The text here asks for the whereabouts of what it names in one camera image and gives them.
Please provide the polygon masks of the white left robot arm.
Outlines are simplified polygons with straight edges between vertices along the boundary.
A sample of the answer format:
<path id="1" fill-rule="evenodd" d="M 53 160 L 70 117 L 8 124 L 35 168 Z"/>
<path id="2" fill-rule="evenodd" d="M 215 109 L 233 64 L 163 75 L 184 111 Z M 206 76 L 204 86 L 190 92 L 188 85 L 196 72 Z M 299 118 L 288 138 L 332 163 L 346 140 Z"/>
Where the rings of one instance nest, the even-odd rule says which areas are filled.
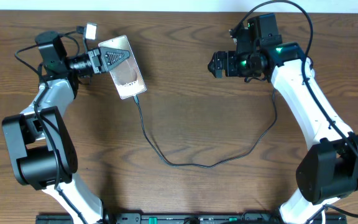
<path id="1" fill-rule="evenodd" d="M 124 35 L 74 56 L 68 56 L 62 37 L 47 31 L 35 38 L 42 56 L 35 68 L 39 91 L 26 109 L 2 121 L 14 177 L 66 210 L 64 215 L 38 215 L 37 223 L 117 223 L 119 218 L 78 175 L 78 158 L 63 115 L 77 96 L 81 78 L 110 73 L 120 97 L 127 98 L 141 83 L 140 71 Z"/>

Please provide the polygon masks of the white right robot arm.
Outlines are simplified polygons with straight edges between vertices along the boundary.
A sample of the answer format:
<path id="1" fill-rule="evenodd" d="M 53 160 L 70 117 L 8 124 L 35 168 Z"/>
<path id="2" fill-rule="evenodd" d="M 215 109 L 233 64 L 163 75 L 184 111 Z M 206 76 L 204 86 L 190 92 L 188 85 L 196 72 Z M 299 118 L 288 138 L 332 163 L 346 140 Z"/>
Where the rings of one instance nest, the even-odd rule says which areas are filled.
<path id="1" fill-rule="evenodd" d="M 284 223 L 307 223 L 358 191 L 358 134 L 334 111 L 314 79 L 312 60 L 285 43 L 274 14 L 252 17 L 230 30 L 234 51 L 213 54 L 216 77 L 271 83 L 287 102 L 304 135 L 307 154 L 296 170 L 297 190 L 279 209 Z"/>

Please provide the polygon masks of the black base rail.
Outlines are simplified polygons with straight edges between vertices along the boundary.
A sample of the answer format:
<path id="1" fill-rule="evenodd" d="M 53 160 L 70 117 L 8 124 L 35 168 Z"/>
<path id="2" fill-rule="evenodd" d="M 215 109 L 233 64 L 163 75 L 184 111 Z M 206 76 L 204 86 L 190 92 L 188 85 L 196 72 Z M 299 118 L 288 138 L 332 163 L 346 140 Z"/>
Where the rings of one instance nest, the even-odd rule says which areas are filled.
<path id="1" fill-rule="evenodd" d="M 326 214 L 325 223 L 346 224 L 344 215 Z M 69 215 L 37 215 L 36 224 L 74 223 Z M 217 224 L 217 223 L 284 223 L 277 214 L 268 212 L 246 212 L 242 215 L 141 215 L 139 213 L 121 213 L 105 223 L 117 224 Z"/>

